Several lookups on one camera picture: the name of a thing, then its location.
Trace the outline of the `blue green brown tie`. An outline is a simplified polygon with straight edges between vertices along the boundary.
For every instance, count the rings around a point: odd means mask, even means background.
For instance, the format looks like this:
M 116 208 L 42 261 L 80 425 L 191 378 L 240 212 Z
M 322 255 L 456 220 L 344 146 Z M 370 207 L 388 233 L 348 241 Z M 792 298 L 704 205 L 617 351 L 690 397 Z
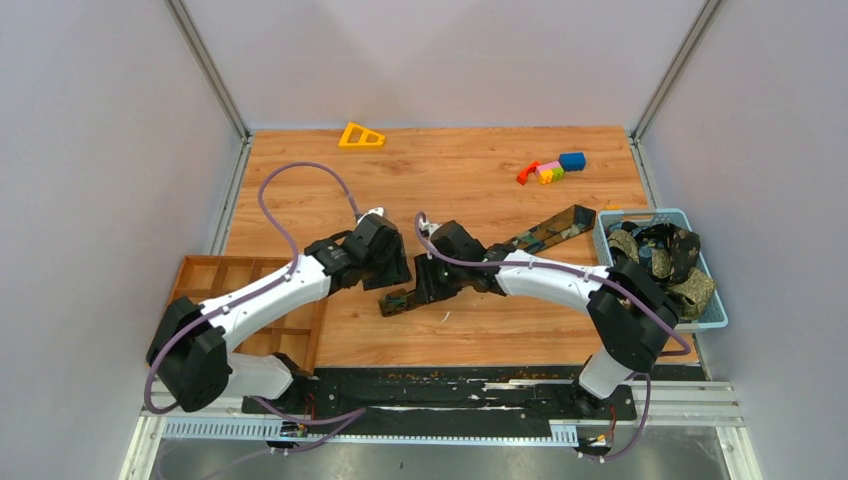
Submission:
M 462 261 L 501 261 L 509 253 L 523 250 L 528 254 L 539 253 L 570 238 L 583 234 L 594 227 L 596 212 L 581 205 L 572 205 L 540 224 L 506 240 L 486 248 L 472 237 L 459 223 L 443 224 L 428 240 L 443 255 Z M 391 317 L 411 311 L 423 305 L 413 300 L 415 287 L 411 290 L 398 289 L 386 294 L 378 302 L 381 315 Z M 505 292 L 494 278 L 487 293 L 503 296 Z

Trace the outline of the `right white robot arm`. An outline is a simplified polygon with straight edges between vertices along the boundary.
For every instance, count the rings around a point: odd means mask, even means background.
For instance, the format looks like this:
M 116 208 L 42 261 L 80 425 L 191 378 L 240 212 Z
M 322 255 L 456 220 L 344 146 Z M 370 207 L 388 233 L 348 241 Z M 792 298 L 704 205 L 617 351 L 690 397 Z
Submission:
M 659 358 L 691 351 L 676 330 L 678 308 L 631 260 L 612 266 L 574 265 L 512 245 L 485 248 L 457 222 L 432 223 L 422 212 L 416 214 L 415 224 L 429 264 L 418 273 L 419 281 L 540 299 L 590 318 L 601 347 L 586 361 L 570 392 L 573 408 L 584 417 L 601 414 L 619 384 L 650 373 Z

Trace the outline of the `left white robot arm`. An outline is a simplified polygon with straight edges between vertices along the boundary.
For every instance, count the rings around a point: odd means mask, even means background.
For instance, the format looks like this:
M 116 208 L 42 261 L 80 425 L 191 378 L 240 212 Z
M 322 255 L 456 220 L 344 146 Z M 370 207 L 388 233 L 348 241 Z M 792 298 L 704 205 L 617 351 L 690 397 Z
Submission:
M 339 290 L 373 290 L 410 281 L 401 234 L 379 209 L 351 231 L 316 241 L 284 267 L 217 298 L 182 296 L 164 311 L 148 349 L 159 378 L 185 412 L 221 396 L 261 397 L 283 413 L 298 411 L 306 386 L 280 354 L 239 354 L 236 347 L 262 328 Z

